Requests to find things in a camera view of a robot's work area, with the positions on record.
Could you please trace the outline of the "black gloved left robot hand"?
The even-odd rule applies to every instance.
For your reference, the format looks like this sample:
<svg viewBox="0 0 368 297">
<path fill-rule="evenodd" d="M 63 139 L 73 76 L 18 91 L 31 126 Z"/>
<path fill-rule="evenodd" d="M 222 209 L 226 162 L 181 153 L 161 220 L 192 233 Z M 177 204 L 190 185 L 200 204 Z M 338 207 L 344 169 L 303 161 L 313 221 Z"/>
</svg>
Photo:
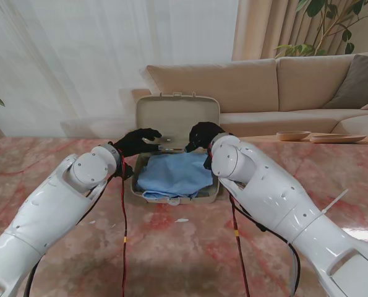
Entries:
<svg viewBox="0 0 368 297">
<path fill-rule="evenodd" d="M 137 129 L 127 133 L 122 139 L 115 142 L 113 147 L 127 158 L 140 153 L 159 151 L 158 144 L 146 143 L 144 139 L 154 141 L 162 135 L 152 128 Z"/>
</svg>

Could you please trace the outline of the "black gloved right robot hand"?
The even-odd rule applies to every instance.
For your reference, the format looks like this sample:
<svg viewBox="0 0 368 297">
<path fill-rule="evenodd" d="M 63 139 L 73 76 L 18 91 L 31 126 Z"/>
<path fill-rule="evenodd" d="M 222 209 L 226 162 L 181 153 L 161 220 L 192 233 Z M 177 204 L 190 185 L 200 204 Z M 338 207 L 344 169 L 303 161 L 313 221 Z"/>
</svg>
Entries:
<svg viewBox="0 0 368 297">
<path fill-rule="evenodd" d="M 189 143 L 185 146 L 185 152 L 193 152 L 200 147 L 209 150 L 215 137 L 226 135 L 231 135 L 231 133 L 225 132 L 213 122 L 199 122 L 192 127 L 189 133 Z"/>
</svg>

